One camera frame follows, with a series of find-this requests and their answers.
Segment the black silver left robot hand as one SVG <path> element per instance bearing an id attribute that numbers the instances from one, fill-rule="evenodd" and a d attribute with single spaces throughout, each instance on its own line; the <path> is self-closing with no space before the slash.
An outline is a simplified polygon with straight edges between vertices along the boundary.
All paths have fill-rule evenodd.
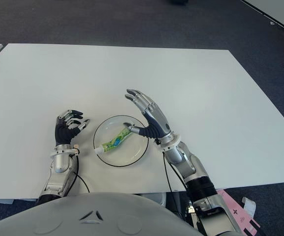
<path id="1" fill-rule="evenodd" d="M 90 119 L 83 120 L 83 113 L 76 110 L 66 110 L 56 119 L 55 141 L 56 146 L 69 145 L 82 130 L 84 130 Z"/>

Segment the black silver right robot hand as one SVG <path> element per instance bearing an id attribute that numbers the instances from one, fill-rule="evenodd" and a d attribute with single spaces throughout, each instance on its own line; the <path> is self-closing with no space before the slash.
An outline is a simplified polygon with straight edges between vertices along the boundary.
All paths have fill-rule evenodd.
<path id="1" fill-rule="evenodd" d="M 125 97 L 139 108 L 148 123 L 147 127 L 137 127 L 125 122 L 124 125 L 131 132 L 153 139 L 160 139 L 171 133 L 167 118 L 150 97 L 134 89 L 127 89 Z"/>

